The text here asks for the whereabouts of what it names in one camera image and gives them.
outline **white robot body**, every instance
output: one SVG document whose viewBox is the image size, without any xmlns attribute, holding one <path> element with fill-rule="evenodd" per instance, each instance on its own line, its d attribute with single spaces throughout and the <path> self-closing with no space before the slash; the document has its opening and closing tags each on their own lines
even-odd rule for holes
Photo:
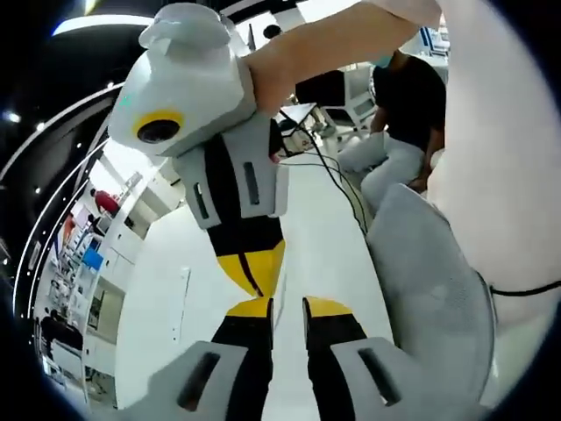
<svg viewBox="0 0 561 421">
<path fill-rule="evenodd" d="M 139 41 L 148 50 L 115 104 L 109 126 L 114 140 L 175 157 L 255 112 L 249 71 L 228 47 L 230 34 L 215 12 L 170 5 Z"/>
</svg>

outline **black cable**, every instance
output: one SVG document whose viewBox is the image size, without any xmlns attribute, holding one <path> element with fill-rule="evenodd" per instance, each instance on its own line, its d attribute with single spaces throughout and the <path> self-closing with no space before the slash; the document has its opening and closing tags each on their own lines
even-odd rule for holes
<svg viewBox="0 0 561 421">
<path fill-rule="evenodd" d="M 525 291 L 501 291 L 500 289 L 490 288 L 491 293 L 496 296 L 537 296 L 552 289 L 561 287 L 561 281 L 556 281 L 540 288 L 527 289 Z"/>
<path fill-rule="evenodd" d="M 351 186 L 352 194 L 357 198 L 357 200 L 358 200 L 358 202 L 359 202 L 359 205 L 360 205 L 360 209 L 362 210 L 362 218 L 363 218 L 363 221 L 364 221 L 365 228 L 362 227 L 362 224 L 360 223 L 359 218 L 357 217 L 357 213 L 356 213 L 356 211 L 355 211 L 355 209 L 354 209 L 354 206 L 352 205 L 352 200 L 351 200 L 351 198 L 349 197 L 349 195 L 347 194 L 347 192 L 344 191 L 344 189 L 339 185 L 339 183 L 337 182 L 337 180 L 335 180 L 335 177 L 334 177 L 333 174 L 331 173 L 331 170 L 333 169 L 333 170 L 337 171 L 337 172 L 339 173 L 339 175 L 341 175 L 342 177 L 343 177 L 343 173 L 341 173 L 341 171 L 336 170 L 335 168 L 331 168 L 330 166 L 327 165 L 327 162 L 325 162 L 325 159 L 324 159 L 324 157 L 323 157 L 322 151 L 319 150 L 319 146 L 317 145 L 316 140 L 313 138 L 313 136 L 312 136 L 311 134 L 309 134 L 308 130 L 306 130 L 304 127 L 302 127 L 302 125 L 298 125 L 298 124 L 297 124 L 291 117 L 289 117 L 288 114 L 287 114 L 286 112 L 284 112 L 283 110 L 280 110 L 279 113 L 280 113 L 284 118 L 286 118 L 287 120 L 290 120 L 290 121 L 294 122 L 294 123 L 297 125 L 297 127 L 298 127 L 300 130 L 302 130 L 302 131 L 306 134 L 306 136 L 309 137 L 309 140 L 312 142 L 312 145 L 313 145 L 314 148 L 316 149 L 317 156 L 319 157 L 319 159 L 321 160 L 323 166 L 325 167 L 325 170 L 327 171 L 327 174 L 329 174 L 330 179 L 333 181 L 333 183 L 335 184 L 335 186 L 336 186 L 336 187 L 341 191 L 341 193 L 343 193 L 344 196 L 346 197 L 347 201 L 349 202 L 349 205 L 351 206 L 352 215 L 353 215 L 353 217 L 354 217 L 354 220 L 357 221 L 357 224 L 359 224 L 359 228 L 360 228 L 360 230 L 362 231 L 362 234 L 363 234 L 364 236 L 366 236 L 366 231 L 365 231 L 365 228 L 366 228 L 366 214 L 365 214 L 365 209 L 364 209 L 364 207 L 362 206 L 362 202 L 360 202 L 359 197 L 357 196 L 356 192 L 355 192 L 354 189 L 352 188 L 351 184 L 349 183 L 349 185 Z"/>
</svg>

